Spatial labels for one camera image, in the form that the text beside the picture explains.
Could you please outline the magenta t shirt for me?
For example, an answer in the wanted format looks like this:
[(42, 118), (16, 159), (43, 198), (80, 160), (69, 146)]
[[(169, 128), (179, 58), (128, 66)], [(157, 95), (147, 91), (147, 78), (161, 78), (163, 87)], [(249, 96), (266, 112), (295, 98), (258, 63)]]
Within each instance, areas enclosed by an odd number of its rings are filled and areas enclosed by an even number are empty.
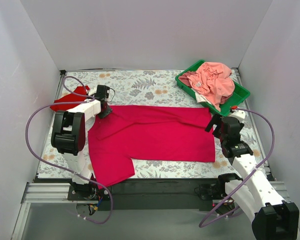
[(208, 108), (116, 105), (88, 131), (97, 182), (108, 187), (135, 174), (133, 159), (213, 163)]

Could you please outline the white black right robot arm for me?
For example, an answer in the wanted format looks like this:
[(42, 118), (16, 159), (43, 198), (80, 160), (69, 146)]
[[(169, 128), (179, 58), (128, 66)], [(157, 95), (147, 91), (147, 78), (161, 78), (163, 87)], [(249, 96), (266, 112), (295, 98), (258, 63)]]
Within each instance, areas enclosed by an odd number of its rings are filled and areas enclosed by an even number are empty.
[(285, 200), (260, 169), (252, 149), (241, 140), (244, 127), (242, 110), (229, 116), (214, 114), (206, 132), (220, 141), (223, 155), (237, 171), (219, 175), (216, 183), (203, 191), (203, 199), (220, 199), (213, 206), (217, 213), (221, 206), (231, 205), (222, 217), (241, 209), (251, 222), (257, 240), (295, 240), (298, 236), (300, 211), (293, 202)]

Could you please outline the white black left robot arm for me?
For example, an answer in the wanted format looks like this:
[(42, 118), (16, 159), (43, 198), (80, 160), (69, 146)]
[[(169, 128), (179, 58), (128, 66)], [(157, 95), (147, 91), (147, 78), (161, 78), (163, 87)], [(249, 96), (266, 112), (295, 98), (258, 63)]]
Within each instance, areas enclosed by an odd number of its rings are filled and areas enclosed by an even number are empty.
[(58, 110), (54, 117), (51, 145), (57, 149), (74, 172), (72, 182), (81, 185), (79, 194), (85, 200), (96, 196), (96, 187), (89, 183), (93, 171), (85, 160), (84, 148), (88, 128), (86, 122), (94, 117), (105, 118), (112, 112), (108, 105), (110, 92), (115, 90), (106, 85), (98, 85), (89, 91), (88, 99), (73, 108)]

